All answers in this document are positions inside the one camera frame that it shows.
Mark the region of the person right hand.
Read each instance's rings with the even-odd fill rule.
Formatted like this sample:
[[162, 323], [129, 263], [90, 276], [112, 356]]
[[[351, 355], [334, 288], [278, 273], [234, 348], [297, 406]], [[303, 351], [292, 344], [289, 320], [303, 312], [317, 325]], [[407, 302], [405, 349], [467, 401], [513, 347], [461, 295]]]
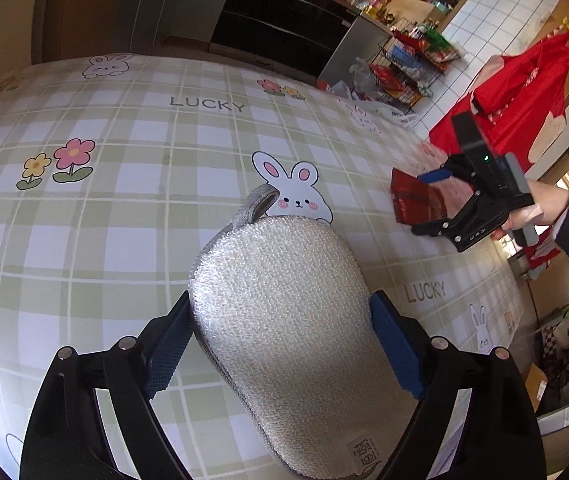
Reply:
[[491, 233], [493, 240], [500, 240], [508, 231], [525, 226], [551, 226], [551, 237], [555, 240], [559, 236], [569, 210], [569, 190], [534, 180], [528, 180], [528, 186], [534, 203], [511, 211], [507, 221]]

